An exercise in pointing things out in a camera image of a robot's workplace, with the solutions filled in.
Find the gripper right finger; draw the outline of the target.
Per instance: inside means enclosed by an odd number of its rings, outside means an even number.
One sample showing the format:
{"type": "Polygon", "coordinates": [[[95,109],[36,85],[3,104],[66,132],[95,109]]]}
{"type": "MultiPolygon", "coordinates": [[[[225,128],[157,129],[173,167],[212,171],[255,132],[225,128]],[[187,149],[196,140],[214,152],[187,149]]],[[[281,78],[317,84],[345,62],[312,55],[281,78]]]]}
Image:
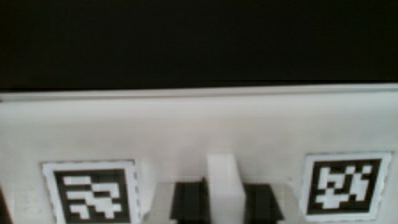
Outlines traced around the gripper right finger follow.
{"type": "Polygon", "coordinates": [[[246,213],[244,224],[278,224],[285,215],[269,184],[249,183],[246,189],[246,213]]]}

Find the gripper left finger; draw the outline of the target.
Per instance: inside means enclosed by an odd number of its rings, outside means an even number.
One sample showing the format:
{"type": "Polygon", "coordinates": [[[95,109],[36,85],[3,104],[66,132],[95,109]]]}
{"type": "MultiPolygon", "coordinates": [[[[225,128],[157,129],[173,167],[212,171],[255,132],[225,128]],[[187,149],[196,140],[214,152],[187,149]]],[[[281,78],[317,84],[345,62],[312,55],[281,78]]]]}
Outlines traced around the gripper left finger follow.
{"type": "Polygon", "coordinates": [[[177,224],[212,224],[207,179],[177,183],[170,218],[177,224]]]}

